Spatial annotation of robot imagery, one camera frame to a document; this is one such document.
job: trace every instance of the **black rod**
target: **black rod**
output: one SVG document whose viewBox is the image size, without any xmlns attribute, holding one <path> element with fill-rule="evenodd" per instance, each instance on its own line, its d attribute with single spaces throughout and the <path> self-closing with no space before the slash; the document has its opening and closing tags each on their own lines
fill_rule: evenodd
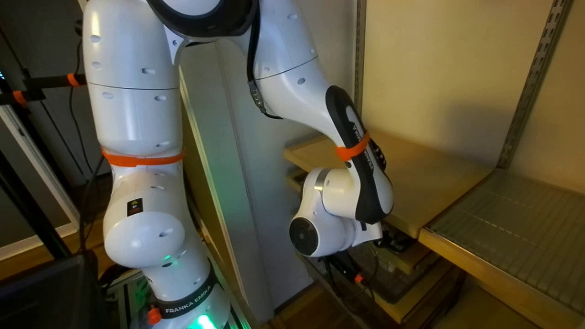
<svg viewBox="0 0 585 329">
<path fill-rule="evenodd" d="M 40 211 L 29 191 L 24 187 L 15 169 L 9 165 L 5 156 L 0 152 L 0 189 L 11 198 L 15 207 L 26 218 L 29 227 L 40 238 L 40 242 L 49 249 L 55 260 L 64 260 L 71 256 L 68 245 L 60 240 L 53 224 Z"/>
</svg>

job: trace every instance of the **white robotic arm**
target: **white robotic arm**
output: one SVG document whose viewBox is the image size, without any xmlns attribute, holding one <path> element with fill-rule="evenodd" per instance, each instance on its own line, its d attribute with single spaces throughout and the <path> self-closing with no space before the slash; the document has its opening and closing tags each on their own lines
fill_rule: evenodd
<svg viewBox="0 0 585 329">
<path fill-rule="evenodd" d="M 296 251 L 327 256 L 378 240 L 393 203 L 384 156 L 345 92 L 324 79 L 292 0 L 88 2 L 86 79 L 113 171 L 104 245 L 148 278 L 155 328 L 239 326 L 188 216 L 181 165 L 177 55 L 219 37 L 250 44 L 256 105 L 325 134 L 347 165 L 305 180 L 289 229 Z"/>
</svg>

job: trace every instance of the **green light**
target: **green light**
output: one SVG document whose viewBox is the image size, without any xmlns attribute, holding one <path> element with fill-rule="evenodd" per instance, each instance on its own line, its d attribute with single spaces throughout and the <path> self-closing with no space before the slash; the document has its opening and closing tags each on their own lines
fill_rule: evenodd
<svg viewBox="0 0 585 329">
<path fill-rule="evenodd" d="M 207 315 L 201 315 L 188 329 L 216 329 L 216 326 Z"/>
</svg>

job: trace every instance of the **robotic arm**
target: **robotic arm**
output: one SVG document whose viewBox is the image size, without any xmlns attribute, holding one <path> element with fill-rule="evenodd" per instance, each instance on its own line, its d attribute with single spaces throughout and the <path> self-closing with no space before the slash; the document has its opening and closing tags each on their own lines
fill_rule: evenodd
<svg viewBox="0 0 585 329">
<path fill-rule="evenodd" d="M 313 171 L 289 236 L 305 256 L 380 240 L 391 211 L 384 156 L 347 94 L 324 79 L 292 0 L 91 0 L 84 65 L 113 191 L 104 247 L 141 269 L 155 295 L 154 328 L 239 328 L 186 211 L 177 57 L 190 43 L 249 46 L 258 107 L 325 134 L 344 171 Z"/>
</svg>

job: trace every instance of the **metal shelf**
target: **metal shelf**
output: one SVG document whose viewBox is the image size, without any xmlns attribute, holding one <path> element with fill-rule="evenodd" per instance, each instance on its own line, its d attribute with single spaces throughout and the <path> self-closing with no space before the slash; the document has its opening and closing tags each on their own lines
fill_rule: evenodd
<svg viewBox="0 0 585 329">
<path fill-rule="evenodd" d="M 585 196 L 495 172 L 420 242 L 543 328 L 585 317 Z"/>
</svg>

